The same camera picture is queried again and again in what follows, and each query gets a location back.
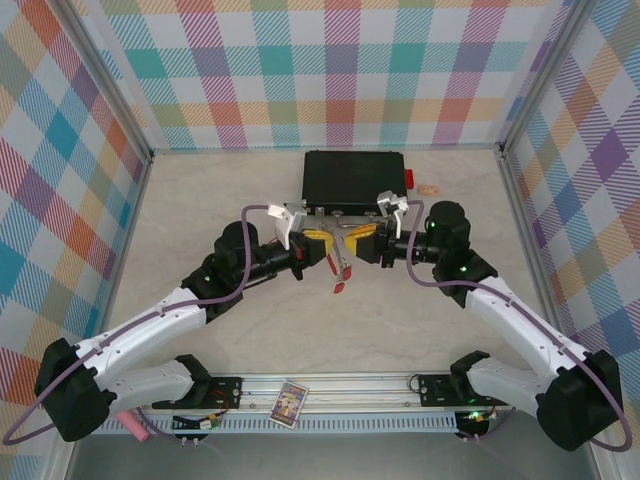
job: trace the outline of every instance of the red button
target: red button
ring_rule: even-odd
[[[407,184],[407,190],[413,190],[416,186],[413,180],[413,170],[410,168],[404,171],[404,182]]]

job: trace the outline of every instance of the pink object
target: pink object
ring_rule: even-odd
[[[136,416],[130,411],[120,412],[116,414],[116,418],[120,420],[127,429],[133,433],[133,435],[141,442],[144,442],[147,438],[149,438],[149,432],[142,425]]]

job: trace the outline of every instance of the plaid wallpaper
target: plaid wallpaper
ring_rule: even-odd
[[[601,1],[511,152],[564,326],[590,349],[617,358],[636,442],[639,25],[640,0]]]
[[[555,42],[555,40],[558,38],[559,33],[562,31],[562,27],[564,27],[567,17],[571,12],[571,8],[573,7],[576,1],[577,0],[562,1],[562,6],[560,7],[560,10],[556,15],[556,18],[553,20],[553,23],[549,27],[549,30],[544,39],[544,42],[542,42],[542,46],[540,47],[540,50],[538,50],[536,58],[531,64],[531,67],[527,72],[527,76],[525,77],[524,82],[522,82],[522,85],[520,86],[520,90],[518,90],[518,95],[516,96],[515,101],[511,105],[511,109],[509,110],[509,114],[507,115],[507,120],[502,125],[502,129],[500,130],[500,134],[498,135],[498,139],[497,139],[499,143],[504,142],[507,136],[507,133],[509,132],[509,129],[513,125],[513,121],[518,116],[518,113],[520,113],[520,107],[522,106],[522,103],[524,102],[525,98],[527,98],[527,96],[529,95],[529,92],[531,91],[531,87],[534,85],[535,81],[537,80],[538,73],[540,73],[540,69],[542,65],[544,64],[549,53],[551,52],[551,46],[553,45],[553,42]]]
[[[151,142],[193,149],[493,144],[559,2],[74,3]]]
[[[4,433],[34,399],[44,348],[93,334],[143,163],[45,1],[0,0],[0,12]],[[0,445],[0,479],[33,478],[45,447]]]

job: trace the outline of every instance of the black box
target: black box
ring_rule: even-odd
[[[405,196],[404,156],[397,152],[307,152],[302,200],[310,215],[380,215],[378,195]]]

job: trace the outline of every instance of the trading card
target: trading card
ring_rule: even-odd
[[[295,428],[308,391],[300,385],[284,382],[269,419],[287,428]]]

